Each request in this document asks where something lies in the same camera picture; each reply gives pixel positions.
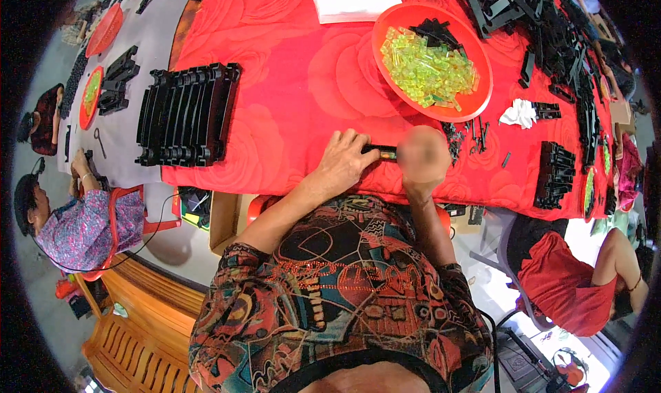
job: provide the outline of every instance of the bracelet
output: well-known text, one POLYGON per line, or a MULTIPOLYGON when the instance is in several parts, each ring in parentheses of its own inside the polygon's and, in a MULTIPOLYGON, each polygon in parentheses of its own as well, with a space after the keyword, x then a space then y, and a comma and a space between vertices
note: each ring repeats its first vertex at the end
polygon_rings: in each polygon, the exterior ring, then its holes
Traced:
POLYGON ((638 282, 636 283, 636 285, 633 286, 633 288, 631 290, 629 290, 629 292, 635 290, 636 287, 638 287, 638 284, 640 284, 641 281, 642 281, 642 271, 640 272, 640 277, 638 278, 638 282))

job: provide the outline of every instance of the yellow-green plastic pieces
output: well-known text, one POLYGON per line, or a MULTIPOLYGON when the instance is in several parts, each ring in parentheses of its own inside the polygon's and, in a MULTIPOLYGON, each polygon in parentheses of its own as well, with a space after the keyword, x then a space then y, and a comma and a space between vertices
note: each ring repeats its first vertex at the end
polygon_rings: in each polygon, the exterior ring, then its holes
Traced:
POLYGON ((427 47, 426 36, 408 29, 388 28, 381 54, 395 84, 423 108, 435 104, 461 111, 455 95, 472 94, 480 80, 473 62, 458 51, 427 47))

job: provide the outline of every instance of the red plastic chair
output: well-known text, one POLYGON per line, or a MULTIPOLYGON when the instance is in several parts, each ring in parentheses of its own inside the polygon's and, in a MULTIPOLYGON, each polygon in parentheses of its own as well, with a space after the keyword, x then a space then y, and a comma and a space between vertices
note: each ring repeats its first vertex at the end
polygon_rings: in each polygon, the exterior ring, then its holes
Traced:
MULTIPOLYGON (((117 254, 117 246, 119 243, 119 237, 117 236, 117 216, 115 214, 115 202, 118 198, 123 197, 124 195, 127 195, 131 192, 140 192, 140 198, 144 201, 144 189, 142 185, 138 185, 137 187, 129 188, 129 189, 124 189, 124 188, 114 188, 111 192, 111 203, 108 208, 108 212, 110 215, 110 222, 111 222, 111 233, 112 233, 112 248, 109 252, 110 255, 108 255, 108 258, 106 258, 106 261, 103 262, 103 264, 99 265, 96 269, 105 269, 109 268, 111 266, 111 261, 112 257, 117 254)), ((163 231, 163 230, 169 230, 172 228, 177 228, 178 226, 181 226, 181 219, 177 219, 174 221, 161 221, 160 225, 159 223, 150 223, 147 222, 146 219, 147 216, 147 210, 145 209, 145 221, 143 224, 143 234, 151 234, 156 231, 163 231)), ((108 270, 103 270, 103 271, 93 271, 93 272, 87 272, 87 273, 81 273, 81 276, 83 279, 87 282, 95 282, 98 280, 101 275, 103 275, 106 271, 108 270)))
MULTIPOLYGON (((258 195, 256 196, 248 205, 248 218, 246 220, 246 226, 250 225, 261 213, 266 211, 271 205, 278 202, 282 197, 277 197, 273 195, 258 195)), ((441 218, 441 224, 445 230, 450 233, 450 214, 440 207, 436 207, 436 213, 438 217, 441 218)))

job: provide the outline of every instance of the colorful printed blouse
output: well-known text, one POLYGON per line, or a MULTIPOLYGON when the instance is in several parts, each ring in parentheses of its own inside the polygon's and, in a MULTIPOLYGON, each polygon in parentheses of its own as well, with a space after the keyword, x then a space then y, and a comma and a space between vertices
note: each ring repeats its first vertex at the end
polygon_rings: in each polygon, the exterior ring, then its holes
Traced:
MULTIPOLYGON (((35 240, 57 262, 56 267, 77 273, 76 270, 98 267, 110 256, 110 198, 109 192, 90 190, 83 199, 71 197, 67 205, 53 211, 35 240)), ((133 192, 118 198, 115 212, 117 252, 122 252, 142 240, 145 206, 140 194, 133 192)))
POLYGON ((480 391, 489 330, 459 265, 434 269, 414 241, 394 207, 353 195, 318 207, 273 255, 228 246, 191 335, 191 377, 214 392, 297 392, 390 361, 432 392, 480 391))

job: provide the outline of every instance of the white tissue box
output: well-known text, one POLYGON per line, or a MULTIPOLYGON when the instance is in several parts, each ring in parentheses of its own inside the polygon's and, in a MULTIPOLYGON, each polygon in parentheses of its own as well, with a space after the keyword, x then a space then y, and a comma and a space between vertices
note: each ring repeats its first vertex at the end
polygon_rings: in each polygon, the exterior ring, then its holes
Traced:
POLYGON ((314 0, 320 24, 374 22, 402 0, 314 0))

